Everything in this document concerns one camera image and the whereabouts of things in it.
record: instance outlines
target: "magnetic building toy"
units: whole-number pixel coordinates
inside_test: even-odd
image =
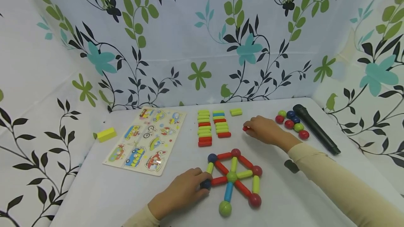
[[[231,158],[230,171],[223,166],[221,160]],[[248,170],[237,173],[238,161],[243,164]],[[212,180],[205,180],[201,182],[200,187],[210,190],[211,187],[226,184],[226,192],[224,200],[219,205],[219,213],[223,217],[231,215],[231,195],[233,193],[233,186],[235,186],[247,199],[251,208],[259,208],[261,206],[260,193],[260,177],[262,175],[262,169],[259,166],[254,166],[244,156],[241,155],[239,149],[233,149],[228,153],[221,153],[215,155],[211,153],[208,156],[208,168],[207,172],[212,174],[213,166],[215,166],[223,176],[214,178]],[[240,180],[252,177],[252,191],[250,191]]]

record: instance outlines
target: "white table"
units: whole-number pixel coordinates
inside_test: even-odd
[[[191,167],[199,166],[204,170],[210,153],[229,152],[233,148],[240,149],[242,155],[263,169],[261,208],[251,209],[248,201],[234,189],[231,200],[232,214],[227,219],[222,218],[218,213],[218,205],[225,193],[225,185],[222,185],[213,187],[210,195],[196,206],[165,219],[162,226],[354,226],[302,172],[293,174],[285,168],[284,162],[288,156],[284,152],[276,147],[264,145],[242,131],[242,124],[252,116],[274,118],[279,110],[292,110],[298,103],[307,108],[311,116],[338,145],[341,154],[331,157],[404,211],[404,200],[399,193],[321,108],[310,98],[293,98],[175,107],[174,109],[188,112],[188,115],[160,177],[102,164],[119,137],[104,143],[96,142],[51,226],[120,226],[146,205],[156,193],[166,188],[175,176]],[[242,108],[243,115],[231,117],[229,110],[233,108]],[[201,109],[225,110],[232,136],[228,139],[218,139],[214,136],[211,147],[199,148],[196,117],[197,110]],[[113,112],[107,118],[105,128],[113,126],[120,136],[138,112]],[[327,152],[313,135],[307,143]],[[224,164],[229,168],[229,161]],[[220,173],[214,170],[213,177],[217,176],[220,176]],[[251,188],[252,180],[247,179],[243,183]]]

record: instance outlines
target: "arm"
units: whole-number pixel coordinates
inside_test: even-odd
[[[298,168],[359,227],[398,227],[404,215],[379,193],[325,153],[301,143],[273,120],[261,116],[244,123],[246,133],[284,150]]]

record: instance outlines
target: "wooden puzzle board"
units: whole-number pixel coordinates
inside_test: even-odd
[[[186,112],[143,107],[104,160],[104,164],[161,176]]]

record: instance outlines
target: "yellow wooden block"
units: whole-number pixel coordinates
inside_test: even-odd
[[[116,131],[114,127],[111,127],[109,129],[106,129],[105,131],[101,131],[97,133],[97,138],[100,142],[104,142],[106,140],[112,139],[113,137],[116,137]]]

